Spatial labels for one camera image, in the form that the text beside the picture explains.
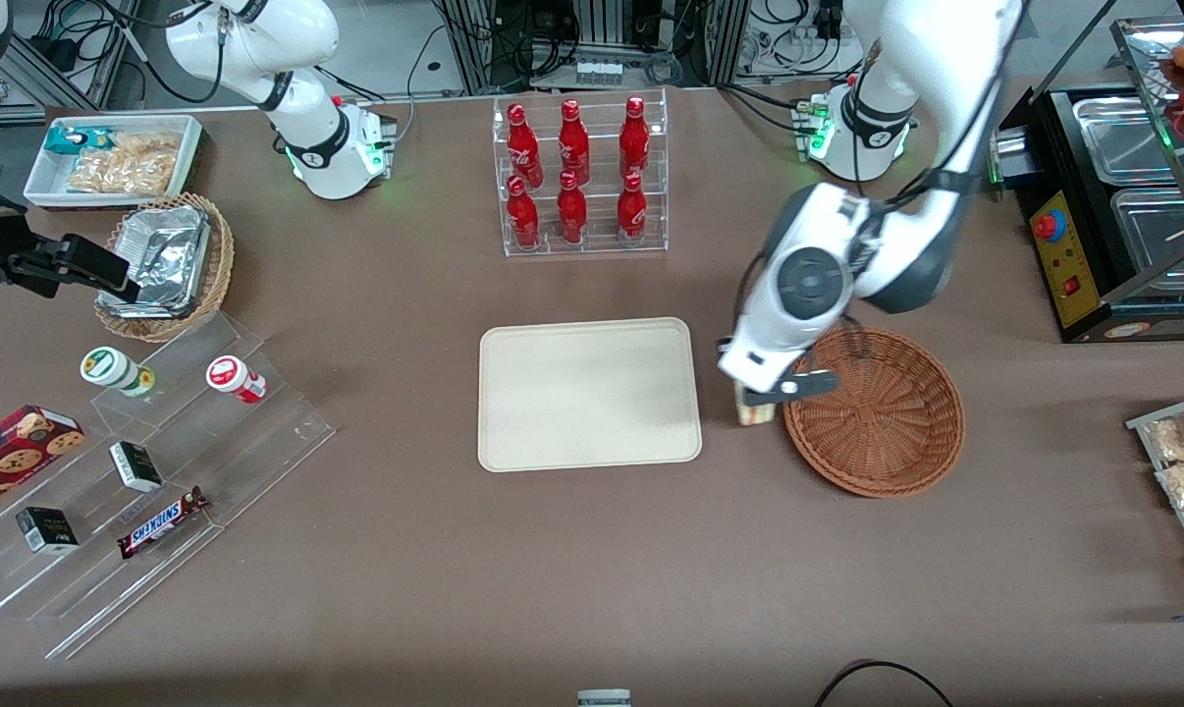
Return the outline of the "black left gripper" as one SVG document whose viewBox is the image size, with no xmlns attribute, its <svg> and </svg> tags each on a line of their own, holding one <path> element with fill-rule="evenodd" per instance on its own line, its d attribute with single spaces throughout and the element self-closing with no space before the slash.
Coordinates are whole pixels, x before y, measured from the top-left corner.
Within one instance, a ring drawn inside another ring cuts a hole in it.
<svg viewBox="0 0 1184 707">
<path fill-rule="evenodd" d="M 718 340 L 718 354 L 726 356 L 734 351 L 733 339 Z M 784 398 L 821 397 L 838 388 L 838 377 L 830 369 L 794 372 L 784 375 L 780 381 L 780 394 Z"/>
</svg>

